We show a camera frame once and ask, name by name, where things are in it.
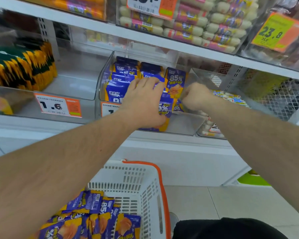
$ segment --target forearm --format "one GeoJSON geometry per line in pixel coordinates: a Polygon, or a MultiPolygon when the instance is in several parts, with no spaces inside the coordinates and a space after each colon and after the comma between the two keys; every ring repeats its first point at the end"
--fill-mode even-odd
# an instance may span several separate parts
{"type": "Polygon", "coordinates": [[[299,212],[299,127],[219,97],[203,106],[243,160],[299,212]]]}
{"type": "Polygon", "coordinates": [[[127,119],[116,112],[0,157],[0,237],[27,238],[72,200],[134,131],[127,119]]]}

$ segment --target price tag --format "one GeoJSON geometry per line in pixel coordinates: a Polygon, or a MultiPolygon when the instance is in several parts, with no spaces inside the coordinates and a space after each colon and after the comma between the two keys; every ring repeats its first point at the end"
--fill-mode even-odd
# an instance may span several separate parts
{"type": "Polygon", "coordinates": [[[34,93],[43,113],[82,117],[80,100],[34,93]]]}
{"type": "Polygon", "coordinates": [[[272,13],[251,43],[278,52],[285,52],[298,36],[298,20],[280,13],[272,13]]]}
{"type": "Polygon", "coordinates": [[[127,7],[143,13],[172,20],[177,0],[128,0],[127,7]]]}
{"type": "Polygon", "coordinates": [[[110,103],[110,102],[101,102],[101,117],[107,116],[116,112],[120,104],[110,103]]]}

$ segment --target yellow price sign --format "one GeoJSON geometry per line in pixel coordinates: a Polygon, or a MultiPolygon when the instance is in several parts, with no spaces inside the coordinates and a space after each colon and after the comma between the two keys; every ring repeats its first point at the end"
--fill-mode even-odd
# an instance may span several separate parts
{"type": "Polygon", "coordinates": [[[251,43],[278,52],[285,52],[298,36],[298,20],[280,13],[271,13],[251,43]]]}

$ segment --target white shelf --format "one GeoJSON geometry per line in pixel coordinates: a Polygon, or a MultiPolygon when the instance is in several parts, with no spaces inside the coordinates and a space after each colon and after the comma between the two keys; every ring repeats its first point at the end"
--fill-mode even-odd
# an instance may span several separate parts
{"type": "Polygon", "coordinates": [[[137,32],[20,0],[0,0],[0,8],[299,80],[299,72],[294,70],[137,32]]]}

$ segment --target left hand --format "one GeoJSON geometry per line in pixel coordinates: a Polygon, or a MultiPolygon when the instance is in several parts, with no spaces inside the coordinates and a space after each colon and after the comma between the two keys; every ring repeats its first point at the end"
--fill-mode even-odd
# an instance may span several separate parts
{"type": "Polygon", "coordinates": [[[135,130],[162,125],[166,117],[158,113],[158,106],[164,87],[155,77],[133,80],[118,112],[124,113],[135,130]]]}

